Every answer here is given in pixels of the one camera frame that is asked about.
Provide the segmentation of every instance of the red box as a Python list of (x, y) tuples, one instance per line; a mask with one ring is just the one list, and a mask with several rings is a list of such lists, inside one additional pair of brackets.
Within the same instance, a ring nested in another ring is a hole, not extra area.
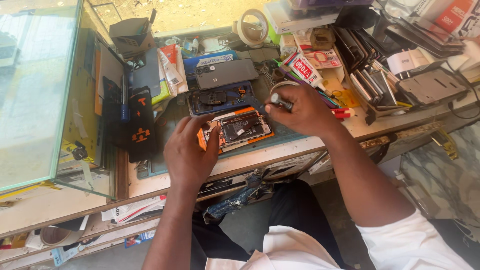
[(473, 0), (455, 0), (435, 22), (448, 33), (452, 33), (462, 23), (472, 4)]

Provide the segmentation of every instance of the phone battery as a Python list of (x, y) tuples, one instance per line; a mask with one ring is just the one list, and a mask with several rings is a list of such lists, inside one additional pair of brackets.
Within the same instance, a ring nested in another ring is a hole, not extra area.
[(236, 122), (226, 124), (222, 126), (222, 131), (225, 139), (229, 143), (264, 133), (257, 116), (239, 119)]

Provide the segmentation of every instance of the blue plastic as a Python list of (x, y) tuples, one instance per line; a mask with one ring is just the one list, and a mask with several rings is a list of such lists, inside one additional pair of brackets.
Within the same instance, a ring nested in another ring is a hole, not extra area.
[(130, 121), (130, 110), (128, 104), (122, 104), (120, 108), (120, 121), (122, 123), (128, 123)]

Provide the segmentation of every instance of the masking tape roll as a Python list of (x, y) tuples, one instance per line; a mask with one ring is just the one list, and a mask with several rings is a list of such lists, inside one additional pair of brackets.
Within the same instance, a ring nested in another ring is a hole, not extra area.
[[(243, 20), (247, 15), (255, 16), (262, 26), (250, 24)], [(237, 34), (240, 39), (249, 46), (255, 46), (262, 43), (268, 35), (268, 22), (265, 15), (257, 9), (245, 11), (237, 22)]]

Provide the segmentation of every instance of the t-7000 glue tube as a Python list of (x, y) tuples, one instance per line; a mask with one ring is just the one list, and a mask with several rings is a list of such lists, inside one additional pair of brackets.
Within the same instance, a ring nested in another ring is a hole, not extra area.
[(308, 62), (308, 59), (299, 52), (292, 53), (282, 64), (291, 68), (303, 81), (310, 84), (312, 87), (319, 87), (325, 91), (325, 86), (322, 84), (323, 78), (318, 71)]

